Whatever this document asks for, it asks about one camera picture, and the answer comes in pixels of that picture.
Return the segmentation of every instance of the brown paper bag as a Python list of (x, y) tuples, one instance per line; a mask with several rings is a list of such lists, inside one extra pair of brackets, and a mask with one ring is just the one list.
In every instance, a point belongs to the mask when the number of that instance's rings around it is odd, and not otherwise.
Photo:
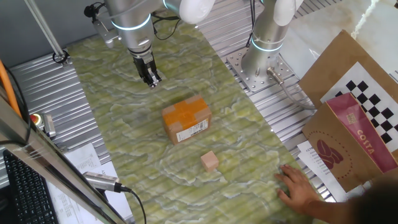
[(303, 133), (346, 192), (398, 168), (351, 93), (321, 105)]
[[(298, 84), (313, 104), (319, 108), (322, 105), (321, 98), (356, 63), (359, 63), (371, 78), (391, 96), (392, 100), (398, 103), (398, 84), (345, 30), (333, 39)], [(398, 160), (398, 150), (396, 150), (398, 145), (395, 149), (391, 149), (394, 146), (390, 143), (389, 149)]]

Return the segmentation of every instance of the checkerboard pattern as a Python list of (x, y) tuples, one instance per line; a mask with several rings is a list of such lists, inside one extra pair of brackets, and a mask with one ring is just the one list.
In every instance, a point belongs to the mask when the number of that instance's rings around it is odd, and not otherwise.
[(366, 116), (371, 120), (377, 133), (383, 139), (387, 147), (397, 147), (398, 141), (398, 114), (394, 114), (388, 108), (388, 102), (383, 102), (380, 97), (371, 91), (366, 82), (355, 83), (349, 81), (346, 84), (346, 91), (339, 91), (335, 96), (351, 92), (361, 104)]

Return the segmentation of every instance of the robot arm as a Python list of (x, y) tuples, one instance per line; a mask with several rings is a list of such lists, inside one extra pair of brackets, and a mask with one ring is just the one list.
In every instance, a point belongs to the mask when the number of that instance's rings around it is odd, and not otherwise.
[(278, 55), (289, 23), (303, 0), (262, 0), (264, 11), (252, 30), (251, 45), (242, 58), (242, 70), (249, 79), (267, 77), (269, 68), (277, 70)]
[(214, 2), (215, 0), (105, 0), (109, 17), (97, 17), (111, 19), (117, 35), (109, 33), (99, 20), (93, 20), (93, 24), (108, 47), (112, 47), (113, 40), (118, 38), (129, 49), (140, 77), (149, 87), (154, 88), (162, 79), (157, 73), (152, 53), (154, 28), (150, 14), (165, 6), (183, 21), (196, 24), (210, 13)]

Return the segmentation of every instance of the white wall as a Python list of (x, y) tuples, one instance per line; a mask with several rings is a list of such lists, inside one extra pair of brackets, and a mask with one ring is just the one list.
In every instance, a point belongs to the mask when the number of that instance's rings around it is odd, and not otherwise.
[[(95, 0), (36, 0), (61, 47), (95, 35), (84, 8)], [(0, 59), (8, 67), (53, 50), (24, 0), (0, 0)]]

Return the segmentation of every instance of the human hand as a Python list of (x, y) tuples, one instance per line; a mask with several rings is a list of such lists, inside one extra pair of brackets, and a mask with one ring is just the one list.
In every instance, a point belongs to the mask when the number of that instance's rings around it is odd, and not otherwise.
[(275, 177), (286, 184), (290, 191), (290, 197), (282, 189), (278, 189), (279, 198), (294, 211), (308, 215), (308, 205), (311, 202), (320, 200), (318, 194), (314, 191), (308, 179), (298, 169), (287, 164), (280, 168), (286, 175), (275, 174)]

